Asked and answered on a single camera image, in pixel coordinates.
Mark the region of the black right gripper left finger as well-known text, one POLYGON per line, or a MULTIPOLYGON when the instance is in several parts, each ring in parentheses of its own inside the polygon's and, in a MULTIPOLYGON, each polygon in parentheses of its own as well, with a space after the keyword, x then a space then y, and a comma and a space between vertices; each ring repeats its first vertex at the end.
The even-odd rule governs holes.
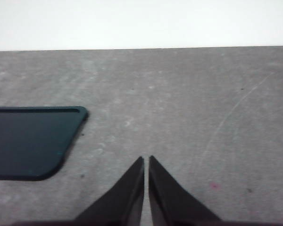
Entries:
POLYGON ((75 218, 84 226, 139 226, 144 198, 144 159, 139 157, 122 177, 75 218))

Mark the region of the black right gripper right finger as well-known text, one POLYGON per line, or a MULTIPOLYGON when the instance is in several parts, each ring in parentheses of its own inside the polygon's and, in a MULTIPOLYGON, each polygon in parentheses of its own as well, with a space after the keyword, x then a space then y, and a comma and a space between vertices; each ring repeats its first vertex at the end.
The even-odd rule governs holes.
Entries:
POLYGON ((154 156, 149 158, 149 198, 155 226, 211 226, 223 222, 188 193, 154 156))

